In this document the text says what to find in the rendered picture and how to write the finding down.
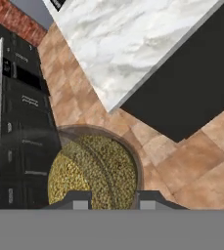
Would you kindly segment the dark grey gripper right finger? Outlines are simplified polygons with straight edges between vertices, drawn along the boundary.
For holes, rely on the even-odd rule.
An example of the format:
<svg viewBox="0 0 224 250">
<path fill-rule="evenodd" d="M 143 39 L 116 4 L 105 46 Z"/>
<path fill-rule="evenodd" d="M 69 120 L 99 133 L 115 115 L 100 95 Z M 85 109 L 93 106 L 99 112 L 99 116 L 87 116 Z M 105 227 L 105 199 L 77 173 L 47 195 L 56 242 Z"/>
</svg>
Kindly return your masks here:
<svg viewBox="0 0 224 250">
<path fill-rule="evenodd" d="M 159 190 L 138 191 L 137 208 L 139 210 L 186 210 L 186 207 L 167 200 Z"/>
</svg>

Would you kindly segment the small black object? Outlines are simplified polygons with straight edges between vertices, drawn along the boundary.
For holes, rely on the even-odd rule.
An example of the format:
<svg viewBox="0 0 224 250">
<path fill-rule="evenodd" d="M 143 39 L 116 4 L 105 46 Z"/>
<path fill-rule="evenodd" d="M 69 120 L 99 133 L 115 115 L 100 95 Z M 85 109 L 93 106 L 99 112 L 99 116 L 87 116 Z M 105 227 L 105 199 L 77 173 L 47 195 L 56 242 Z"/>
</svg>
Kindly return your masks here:
<svg viewBox="0 0 224 250">
<path fill-rule="evenodd" d="M 50 0 L 55 9 L 59 11 L 67 0 Z"/>
</svg>

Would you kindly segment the white marble dining table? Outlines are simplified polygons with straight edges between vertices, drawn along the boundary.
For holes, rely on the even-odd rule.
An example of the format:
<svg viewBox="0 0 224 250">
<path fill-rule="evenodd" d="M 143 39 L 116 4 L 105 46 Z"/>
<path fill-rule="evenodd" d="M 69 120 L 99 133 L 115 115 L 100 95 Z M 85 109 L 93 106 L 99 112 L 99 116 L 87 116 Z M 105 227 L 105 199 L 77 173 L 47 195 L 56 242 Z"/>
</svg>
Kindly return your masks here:
<svg viewBox="0 0 224 250">
<path fill-rule="evenodd" d="M 43 2 L 106 111 L 180 142 L 224 110 L 224 0 Z"/>
</svg>

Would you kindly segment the round yellow woven stool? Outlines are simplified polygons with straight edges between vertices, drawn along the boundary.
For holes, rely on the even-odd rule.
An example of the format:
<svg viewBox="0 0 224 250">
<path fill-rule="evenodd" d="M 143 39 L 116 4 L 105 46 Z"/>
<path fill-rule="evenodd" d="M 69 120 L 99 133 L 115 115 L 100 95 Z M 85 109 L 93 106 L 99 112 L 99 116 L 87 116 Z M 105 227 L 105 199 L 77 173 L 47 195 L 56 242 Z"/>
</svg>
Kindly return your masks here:
<svg viewBox="0 0 224 250">
<path fill-rule="evenodd" d="M 94 210 L 129 210 L 137 207 L 142 187 L 142 164 L 132 144 L 98 126 L 59 128 L 62 148 L 48 177 L 49 203 L 69 194 L 91 195 Z"/>
</svg>

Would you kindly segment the black cabinet run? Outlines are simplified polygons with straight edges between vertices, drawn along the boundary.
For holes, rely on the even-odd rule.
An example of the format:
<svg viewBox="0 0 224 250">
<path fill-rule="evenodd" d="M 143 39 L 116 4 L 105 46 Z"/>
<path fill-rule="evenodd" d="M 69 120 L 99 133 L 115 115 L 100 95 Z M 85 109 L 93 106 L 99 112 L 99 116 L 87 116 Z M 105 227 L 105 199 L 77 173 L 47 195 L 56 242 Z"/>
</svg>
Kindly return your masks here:
<svg viewBox="0 0 224 250">
<path fill-rule="evenodd" d="M 38 50 L 0 24 L 0 209 L 49 205 L 61 149 Z"/>
</svg>

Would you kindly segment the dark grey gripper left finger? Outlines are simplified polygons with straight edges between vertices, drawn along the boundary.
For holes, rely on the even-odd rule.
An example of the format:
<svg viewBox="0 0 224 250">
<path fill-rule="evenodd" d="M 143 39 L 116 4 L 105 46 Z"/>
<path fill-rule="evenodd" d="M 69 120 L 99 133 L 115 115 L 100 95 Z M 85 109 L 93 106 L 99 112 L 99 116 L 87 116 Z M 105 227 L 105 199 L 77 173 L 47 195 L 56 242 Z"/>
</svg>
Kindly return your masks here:
<svg viewBox="0 0 224 250">
<path fill-rule="evenodd" d="M 92 192 L 90 190 L 71 190 L 61 201 L 46 206 L 47 210 L 91 210 Z"/>
</svg>

